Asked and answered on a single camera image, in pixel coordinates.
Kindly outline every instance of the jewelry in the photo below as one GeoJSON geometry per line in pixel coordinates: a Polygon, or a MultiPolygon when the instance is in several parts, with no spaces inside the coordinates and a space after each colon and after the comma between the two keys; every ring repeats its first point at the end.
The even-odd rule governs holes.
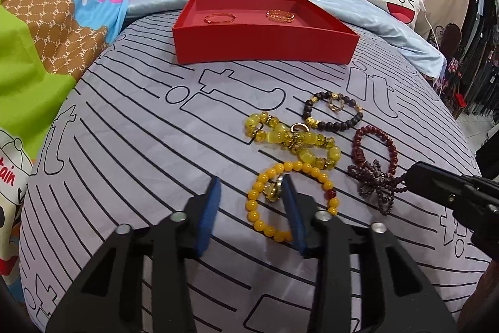
{"type": "Polygon", "coordinates": [[[276,22],[281,22],[281,23],[291,23],[294,20],[293,13],[289,13],[279,9],[269,10],[267,12],[267,17],[270,20],[274,20],[276,22]]]}
{"type": "Polygon", "coordinates": [[[397,147],[388,134],[375,126],[361,127],[355,133],[353,139],[352,159],[355,165],[348,166],[349,176],[360,182],[359,193],[363,197],[369,197],[376,192],[378,196],[378,209],[382,215],[387,216],[393,208],[394,195],[396,192],[405,192],[407,187],[397,188],[405,179],[405,174],[395,177],[397,169],[397,147]],[[360,142],[364,134],[373,134],[386,143],[390,152],[390,166],[386,173],[381,171],[381,165],[377,159],[373,163],[366,161],[364,152],[360,148],[360,142]]]}
{"type": "Polygon", "coordinates": [[[272,116],[268,112],[250,115],[245,121],[245,134],[254,138],[256,142],[266,140],[268,143],[282,144],[293,154],[296,154],[302,162],[318,169],[332,169],[341,158],[341,150],[335,146],[333,137],[310,132],[309,127],[303,123],[295,123],[289,129],[276,116],[272,116]],[[272,130],[266,132],[263,130],[264,125],[270,126],[272,130]],[[328,157],[316,157],[306,146],[328,149],[328,157]]]}
{"type": "Polygon", "coordinates": [[[350,99],[350,97],[344,96],[343,94],[335,94],[333,92],[327,91],[314,94],[312,98],[310,98],[308,101],[305,101],[305,106],[303,108],[303,114],[301,115],[301,118],[311,128],[318,129],[320,132],[323,132],[324,130],[326,132],[344,132],[345,130],[350,129],[354,127],[357,123],[359,123],[363,118],[363,116],[364,116],[363,110],[357,104],[357,101],[355,99],[350,99]],[[329,108],[333,112],[341,111],[345,106],[345,104],[347,104],[348,106],[354,108],[357,111],[357,114],[354,117],[352,117],[350,120],[347,120],[346,122],[333,123],[333,122],[320,122],[318,120],[315,120],[311,114],[312,106],[314,105],[315,102],[323,100],[329,100],[329,108]],[[339,107],[335,106],[334,101],[340,101],[340,106],[339,107]]]}
{"type": "Polygon", "coordinates": [[[219,24],[223,24],[223,23],[232,23],[232,22],[234,22],[234,20],[235,20],[235,15],[233,15],[232,13],[213,13],[213,14],[208,15],[207,17],[205,17],[205,23],[208,23],[210,25],[219,25],[219,24]],[[229,20],[210,20],[211,18],[217,17],[217,16],[230,17],[230,19],[229,20]]]}
{"type": "Polygon", "coordinates": [[[326,173],[321,172],[317,167],[310,164],[302,163],[301,161],[286,161],[283,164],[278,163],[272,168],[267,169],[256,177],[252,188],[248,191],[248,200],[246,201],[245,208],[248,211],[248,221],[253,223],[253,228],[257,232],[262,232],[267,237],[272,237],[276,242],[283,242],[286,240],[290,242],[293,240],[291,232],[283,232],[273,226],[267,225],[264,221],[260,220],[260,213],[258,209],[258,197],[263,192],[265,198],[270,202],[275,202],[280,198],[280,185],[283,181],[283,173],[290,171],[301,171],[304,174],[317,179],[322,184],[325,190],[325,198],[327,199],[328,212],[331,215],[338,214],[339,199],[336,197],[333,181],[330,181],[326,173]],[[276,178],[275,183],[267,185],[269,180],[276,178]]]}

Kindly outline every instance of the green fabric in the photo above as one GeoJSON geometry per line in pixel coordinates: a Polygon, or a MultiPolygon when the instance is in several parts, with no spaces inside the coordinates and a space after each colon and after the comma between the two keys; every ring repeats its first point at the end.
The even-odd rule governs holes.
{"type": "Polygon", "coordinates": [[[26,23],[0,6],[0,128],[21,138],[31,159],[75,84],[45,70],[26,23]]]}

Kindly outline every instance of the silver bolt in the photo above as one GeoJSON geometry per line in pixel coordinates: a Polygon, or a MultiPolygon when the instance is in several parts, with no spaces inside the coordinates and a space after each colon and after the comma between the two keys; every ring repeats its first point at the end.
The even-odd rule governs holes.
{"type": "Polygon", "coordinates": [[[371,225],[371,229],[375,233],[385,233],[386,232],[386,226],[385,223],[381,222],[376,222],[371,225]]]}
{"type": "Polygon", "coordinates": [[[170,219],[174,222],[183,222],[187,219],[187,215],[184,212],[174,212],[170,216],[170,219]]]}
{"type": "Polygon", "coordinates": [[[127,225],[126,223],[123,223],[122,225],[119,225],[114,231],[118,235],[127,235],[130,231],[132,230],[132,227],[130,225],[127,225]]]}
{"type": "Polygon", "coordinates": [[[321,222],[326,222],[329,219],[331,219],[332,217],[333,217],[333,215],[331,215],[331,213],[326,212],[326,211],[317,211],[317,212],[315,212],[315,218],[317,220],[320,220],[321,222]]]}

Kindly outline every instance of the red box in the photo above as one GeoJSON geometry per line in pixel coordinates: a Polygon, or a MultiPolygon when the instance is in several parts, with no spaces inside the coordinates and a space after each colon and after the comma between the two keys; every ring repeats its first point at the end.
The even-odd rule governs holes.
{"type": "Polygon", "coordinates": [[[289,60],[348,64],[359,35],[308,0],[189,0],[173,26],[180,64],[289,60]],[[270,20],[272,9],[293,13],[291,23],[270,20]],[[231,23],[205,17],[230,13],[231,23]]]}

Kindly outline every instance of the blue gripper pad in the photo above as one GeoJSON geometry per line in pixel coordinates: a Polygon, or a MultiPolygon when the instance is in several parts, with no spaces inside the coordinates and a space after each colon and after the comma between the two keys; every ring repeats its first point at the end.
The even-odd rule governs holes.
{"type": "Polygon", "coordinates": [[[293,245],[303,256],[307,249],[305,223],[298,205],[296,205],[296,190],[291,177],[287,174],[283,177],[283,182],[281,183],[281,198],[283,199],[286,215],[288,216],[288,223],[291,228],[291,235],[293,236],[293,245]]]}
{"type": "Polygon", "coordinates": [[[211,231],[215,223],[215,216],[220,205],[221,186],[218,177],[212,177],[205,196],[206,201],[203,214],[198,222],[198,241],[196,244],[196,252],[201,257],[210,243],[211,231]]]}

